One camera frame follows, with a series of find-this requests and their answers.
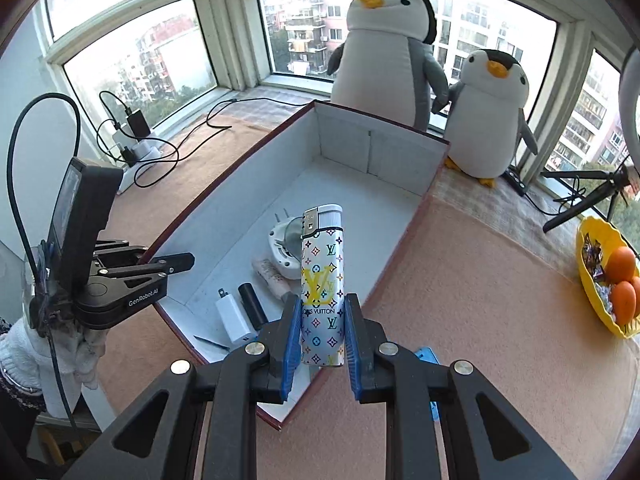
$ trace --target large penguin plush toy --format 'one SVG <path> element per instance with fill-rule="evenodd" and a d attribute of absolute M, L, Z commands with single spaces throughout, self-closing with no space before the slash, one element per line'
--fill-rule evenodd
<path fill-rule="evenodd" d="M 524 117 L 529 80 L 518 61 L 499 50 L 476 50 L 462 65 L 460 80 L 449 89 L 451 107 L 444 138 L 446 165 L 494 186 L 524 139 L 538 154 Z"/>
<path fill-rule="evenodd" d="M 328 62 L 327 73 L 337 71 L 331 102 L 426 131 L 430 86 L 438 108 L 449 91 L 430 46 L 436 37 L 430 1 L 353 0 L 347 28 Z"/>

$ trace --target triangular cutout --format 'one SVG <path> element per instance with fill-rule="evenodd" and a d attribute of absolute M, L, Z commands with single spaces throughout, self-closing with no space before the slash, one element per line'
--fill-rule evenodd
<path fill-rule="evenodd" d="M 113 447 L 140 458 L 149 456 L 168 399 L 168 392 L 159 392 L 114 439 Z"/>
<path fill-rule="evenodd" d="M 491 402 L 489 397 L 485 394 L 478 394 L 476 402 L 480 409 L 486 434 L 489 437 L 491 451 L 496 460 L 501 462 L 531 449 L 525 438 Z"/>

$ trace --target orange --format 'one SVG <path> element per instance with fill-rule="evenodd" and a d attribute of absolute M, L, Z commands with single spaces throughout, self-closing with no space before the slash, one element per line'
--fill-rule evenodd
<path fill-rule="evenodd" d="M 631 283 L 634 290 L 636 291 L 636 311 L 634 312 L 634 317 L 636 317 L 638 314 L 640 314 L 640 278 L 634 276 L 631 278 L 631 281 L 629 283 Z"/>
<path fill-rule="evenodd" d="M 607 260 L 604 273 L 609 283 L 628 282 L 636 272 L 636 255 L 626 246 L 616 247 Z"/>
<path fill-rule="evenodd" d="M 609 294 L 609 301 L 616 315 L 616 324 L 625 326 L 634 318 L 636 312 L 636 290 L 629 282 L 614 285 Z"/>

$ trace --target lighter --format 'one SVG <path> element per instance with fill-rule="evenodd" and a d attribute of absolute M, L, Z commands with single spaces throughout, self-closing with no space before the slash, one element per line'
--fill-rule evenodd
<path fill-rule="evenodd" d="M 302 362 L 344 364 L 342 208 L 327 204 L 302 220 Z"/>

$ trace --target white power adapter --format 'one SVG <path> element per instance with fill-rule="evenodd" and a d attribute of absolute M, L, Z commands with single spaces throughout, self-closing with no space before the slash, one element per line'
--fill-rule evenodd
<path fill-rule="evenodd" d="M 225 292 L 223 288 L 218 290 L 220 299 L 216 301 L 216 308 L 220 313 L 220 319 L 229 336 L 231 345 L 238 347 L 248 343 L 257 336 L 244 308 L 238 305 L 236 299 Z"/>

